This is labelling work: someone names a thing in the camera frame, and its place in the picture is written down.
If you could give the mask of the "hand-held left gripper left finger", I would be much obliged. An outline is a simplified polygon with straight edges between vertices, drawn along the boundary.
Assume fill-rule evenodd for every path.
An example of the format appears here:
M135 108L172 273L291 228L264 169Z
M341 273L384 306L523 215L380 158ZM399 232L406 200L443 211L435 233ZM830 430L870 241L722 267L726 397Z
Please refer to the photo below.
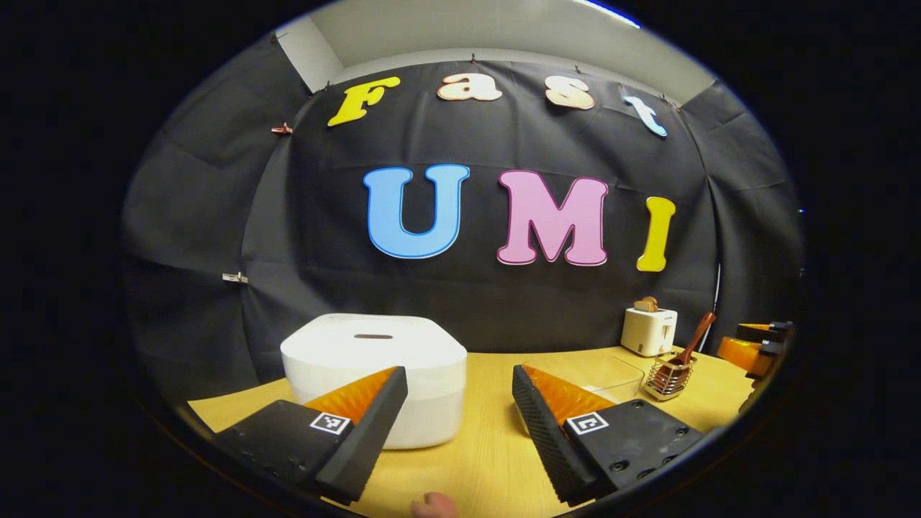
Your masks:
M216 441L281 486L349 505L361 497L407 394L405 367L385 368L305 404L266 404Z

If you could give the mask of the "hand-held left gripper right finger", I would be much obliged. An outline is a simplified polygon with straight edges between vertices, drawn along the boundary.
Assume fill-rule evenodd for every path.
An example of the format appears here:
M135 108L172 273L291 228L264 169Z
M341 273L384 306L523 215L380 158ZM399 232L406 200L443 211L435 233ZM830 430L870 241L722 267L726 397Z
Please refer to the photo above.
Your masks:
M638 484L704 434L635 398L615 403L528 364L512 395L559 501L571 507Z

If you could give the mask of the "brown wooden spoon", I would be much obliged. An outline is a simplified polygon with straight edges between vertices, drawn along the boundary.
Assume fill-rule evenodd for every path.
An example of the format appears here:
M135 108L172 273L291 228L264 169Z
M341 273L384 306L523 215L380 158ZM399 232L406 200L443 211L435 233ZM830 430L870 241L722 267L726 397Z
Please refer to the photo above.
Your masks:
M687 347L685 347L680 354L669 360L668 364L676 366L684 366L688 364L693 358L693 354L697 349L697 345L700 344L702 338L707 333L714 321L716 321L716 314L714 314L714 312L707 312L707 314L701 318L701 321L697 325L697 330L695 330L694 336L691 338L691 341Z

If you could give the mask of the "metal wire chopstick holder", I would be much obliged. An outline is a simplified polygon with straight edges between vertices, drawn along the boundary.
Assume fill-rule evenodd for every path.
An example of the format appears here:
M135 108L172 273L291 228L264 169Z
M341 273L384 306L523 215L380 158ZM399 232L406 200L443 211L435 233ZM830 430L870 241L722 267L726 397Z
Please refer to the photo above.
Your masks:
M678 363L680 354L670 352L655 357L641 389L659 402L680 396L693 377L694 366L698 357L691 356L687 361Z

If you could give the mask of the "white rice cooker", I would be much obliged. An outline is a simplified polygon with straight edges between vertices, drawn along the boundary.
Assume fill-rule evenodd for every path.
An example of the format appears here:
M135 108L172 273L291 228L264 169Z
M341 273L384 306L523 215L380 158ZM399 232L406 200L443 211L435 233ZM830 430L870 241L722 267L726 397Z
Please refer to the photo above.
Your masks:
M461 428L468 351L437 322L418 316L325 314L289 335L280 351L286 380L300 404L385 368L404 367L408 394L386 450L443 445Z

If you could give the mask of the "white toaster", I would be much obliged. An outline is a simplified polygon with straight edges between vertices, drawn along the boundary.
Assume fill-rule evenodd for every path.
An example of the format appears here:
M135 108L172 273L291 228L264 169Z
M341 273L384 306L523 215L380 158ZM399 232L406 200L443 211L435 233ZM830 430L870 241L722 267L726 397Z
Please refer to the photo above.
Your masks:
M673 309L626 309L620 345L642 357L661 356L671 351L677 322L678 312Z

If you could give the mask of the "clear plastic container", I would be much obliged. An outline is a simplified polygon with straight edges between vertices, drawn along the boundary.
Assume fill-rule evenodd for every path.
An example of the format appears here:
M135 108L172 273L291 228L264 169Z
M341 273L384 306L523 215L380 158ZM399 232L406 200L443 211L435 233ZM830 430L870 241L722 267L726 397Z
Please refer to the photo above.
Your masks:
M629 388L637 394L645 377L639 368L616 357L611 350L542 353L530 356L523 365L582 389L586 386Z

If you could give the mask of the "black backdrop cloth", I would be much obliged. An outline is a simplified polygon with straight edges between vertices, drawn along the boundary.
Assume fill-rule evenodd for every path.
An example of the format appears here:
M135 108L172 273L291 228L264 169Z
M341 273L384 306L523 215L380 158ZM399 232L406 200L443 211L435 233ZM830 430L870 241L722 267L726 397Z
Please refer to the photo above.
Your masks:
M197 86L145 151L124 206L138 357L172 400L283 376L280 344L323 314L437 322L470 352L617 345L651 295L701 351L740 322L797 320L802 204L726 86L680 108L586 76L546 98L540 63L447 61L329 127L361 79L309 95L261 40ZM292 135L275 135L286 122ZM243 272L249 284L224 282Z

